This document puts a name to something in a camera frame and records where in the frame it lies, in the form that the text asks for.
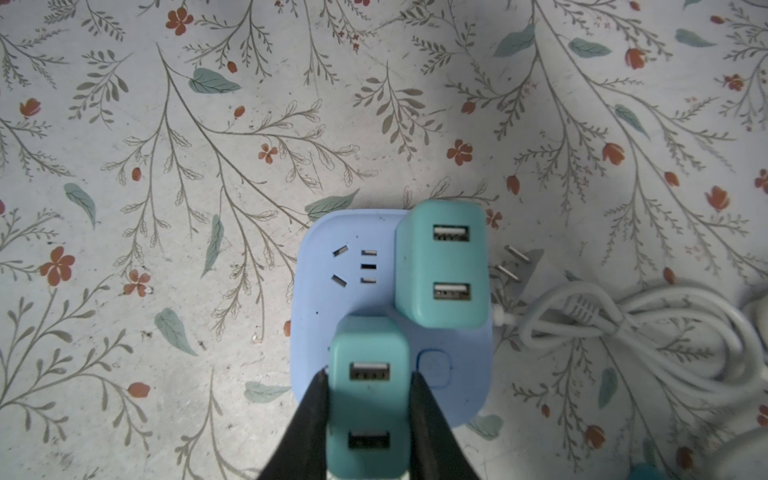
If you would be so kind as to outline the teal charger cube front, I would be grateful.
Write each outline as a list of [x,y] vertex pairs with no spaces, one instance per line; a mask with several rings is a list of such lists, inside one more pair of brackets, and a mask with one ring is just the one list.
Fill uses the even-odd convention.
[[347,316],[330,345],[326,462],[339,479],[396,479],[411,454],[408,340],[388,317]]

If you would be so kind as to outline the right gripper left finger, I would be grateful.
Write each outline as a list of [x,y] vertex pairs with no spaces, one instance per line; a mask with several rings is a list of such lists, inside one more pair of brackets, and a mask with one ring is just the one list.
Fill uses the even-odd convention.
[[258,480],[326,479],[328,413],[328,375],[321,369],[313,377],[282,440]]

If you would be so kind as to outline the light blue square power socket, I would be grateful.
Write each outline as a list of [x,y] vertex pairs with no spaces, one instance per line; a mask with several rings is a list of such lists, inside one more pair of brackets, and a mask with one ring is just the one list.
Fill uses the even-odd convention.
[[395,308],[395,231],[406,211],[354,209],[330,213],[301,242],[294,282],[290,380],[302,399],[326,367],[337,324],[345,316],[387,316],[409,342],[411,365],[432,390],[452,427],[483,407],[492,379],[490,321],[474,330],[427,329]]

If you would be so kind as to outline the teal charger cube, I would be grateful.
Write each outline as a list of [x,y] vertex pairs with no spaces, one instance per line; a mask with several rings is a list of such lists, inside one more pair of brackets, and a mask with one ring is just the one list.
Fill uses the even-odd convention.
[[411,454],[408,340],[388,317],[347,316],[330,345],[326,462],[339,479],[396,479]]
[[490,315],[485,211],[428,200],[395,231],[395,305],[424,328],[476,330]]

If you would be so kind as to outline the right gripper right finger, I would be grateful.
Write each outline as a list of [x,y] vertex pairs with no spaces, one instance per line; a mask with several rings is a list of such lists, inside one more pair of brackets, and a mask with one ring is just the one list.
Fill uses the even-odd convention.
[[409,422],[411,479],[479,479],[457,443],[430,387],[419,372],[412,373]]

